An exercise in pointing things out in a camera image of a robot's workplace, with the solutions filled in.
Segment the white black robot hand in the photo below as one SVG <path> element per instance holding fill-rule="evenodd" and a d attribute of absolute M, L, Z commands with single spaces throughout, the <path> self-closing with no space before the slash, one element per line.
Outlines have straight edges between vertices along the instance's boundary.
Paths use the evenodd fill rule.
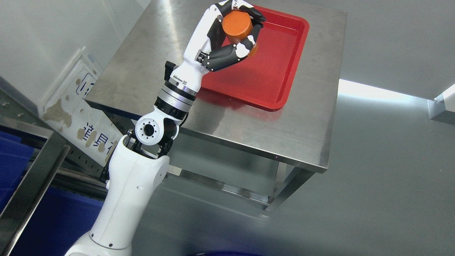
<path fill-rule="evenodd" d="M 239 43 L 222 46 L 225 33 L 223 19 L 234 10 L 246 13 L 252 31 Z M 165 76 L 163 90 L 193 97 L 202 78 L 209 72 L 219 71 L 246 59 L 256 45 L 266 18 L 244 0 L 225 0 L 208 7 L 195 28 L 183 54 L 183 63 Z"/>

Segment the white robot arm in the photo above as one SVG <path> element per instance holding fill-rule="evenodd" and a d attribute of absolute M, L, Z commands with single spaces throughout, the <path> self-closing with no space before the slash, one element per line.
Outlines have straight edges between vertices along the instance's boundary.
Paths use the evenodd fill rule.
<path fill-rule="evenodd" d="M 130 256 L 132 239 L 147 204 L 169 166 L 167 152 L 177 137 L 200 85 L 165 82 L 154 109 L 142 116 L 132 133 L 121 137 L 109 161 L 107 197 L 91 227 L 66 252 L 67 256 Z"/>

